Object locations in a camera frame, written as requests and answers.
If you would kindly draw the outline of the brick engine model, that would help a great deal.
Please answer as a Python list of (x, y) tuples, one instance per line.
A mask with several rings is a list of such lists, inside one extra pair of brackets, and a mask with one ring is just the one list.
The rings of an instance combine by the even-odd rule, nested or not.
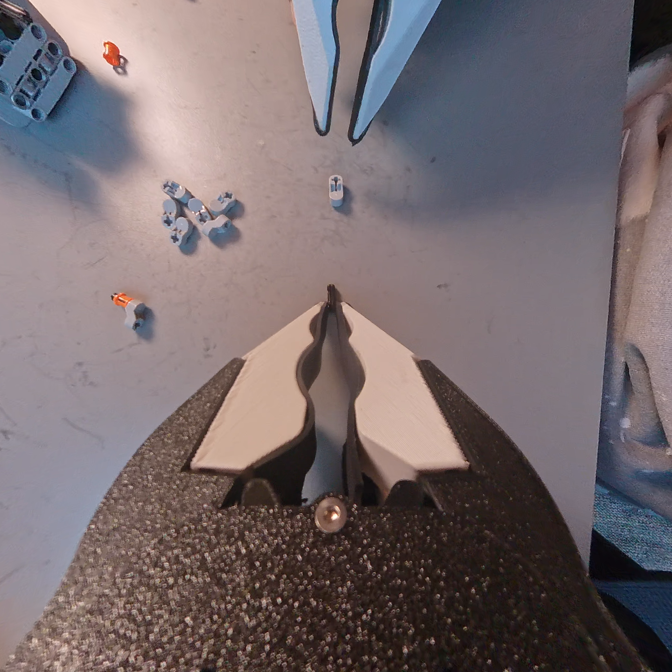
[(44, 122), (77, 65), (58, 32), (29, 1), (1, 2), (1, 120)]

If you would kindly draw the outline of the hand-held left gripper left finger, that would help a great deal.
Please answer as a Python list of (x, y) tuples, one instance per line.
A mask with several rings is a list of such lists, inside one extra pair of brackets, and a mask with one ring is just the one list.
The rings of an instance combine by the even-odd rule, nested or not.
[(321, 369), (329, 307), (316, 304), (248, 352), (191, 460), (239, 475), (294, 447), (315, 424), (309, 390)]

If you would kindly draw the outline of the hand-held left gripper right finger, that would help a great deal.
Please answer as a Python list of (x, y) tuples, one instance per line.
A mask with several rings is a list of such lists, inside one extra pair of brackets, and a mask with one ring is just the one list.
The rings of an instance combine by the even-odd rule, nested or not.
[(399, 481), (469, 462), (454, 437), (414, 353), (346, 303), (341, 303), (347, 344), (364, 382), (354, 415), (362, 446), (362, 470), (386, 498)]

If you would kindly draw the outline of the pile of grey connectors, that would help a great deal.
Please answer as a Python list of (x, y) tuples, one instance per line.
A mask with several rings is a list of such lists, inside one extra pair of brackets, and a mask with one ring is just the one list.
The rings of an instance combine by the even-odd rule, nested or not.
[(230, 215), (239, 203), (230, 191), (223, 191), (205, 204), (176, 181), (164, 181), (161, 189), (167, 197), (163, 201), (161, 224), (175, 247), (184, 248), (196, 230), (214, 239), (232, 228)]

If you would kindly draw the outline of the grey desk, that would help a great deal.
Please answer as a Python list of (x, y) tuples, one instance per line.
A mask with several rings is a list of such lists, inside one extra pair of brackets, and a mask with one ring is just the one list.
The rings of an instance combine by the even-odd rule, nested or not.
[[(588, 557), (630, 2), (444, 1), (354, 147), (370, 1), (338, 4), (325, 137), (288, 1), (31, 4), (79, 71), (1, 123), (2, 664), (145, 438), (330, 283), (508, 432)], [(172, 245), (166, 180), (233, 193), (232, 228)]]

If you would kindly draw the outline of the assembled grey orange connector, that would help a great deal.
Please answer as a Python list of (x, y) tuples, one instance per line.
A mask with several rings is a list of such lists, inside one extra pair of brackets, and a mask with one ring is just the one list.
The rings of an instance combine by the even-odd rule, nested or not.
[(124, 325), (133, 331), (137, 331), (145, 322), (147, 307), (138, 299), (129, 297), (123, 292), (116, 292), (111, 295), (113, 304), (124, 308)]

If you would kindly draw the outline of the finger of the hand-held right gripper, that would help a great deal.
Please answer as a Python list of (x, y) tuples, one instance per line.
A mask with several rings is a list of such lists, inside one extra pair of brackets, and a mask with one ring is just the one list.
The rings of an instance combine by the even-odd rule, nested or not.
[(335, 80), (340, 58), (337, 1), (292, 1), (308, 91), (317, 133), (331, 126)]
[(360, 142), (440, 1), (374, 1), (348, 138)]

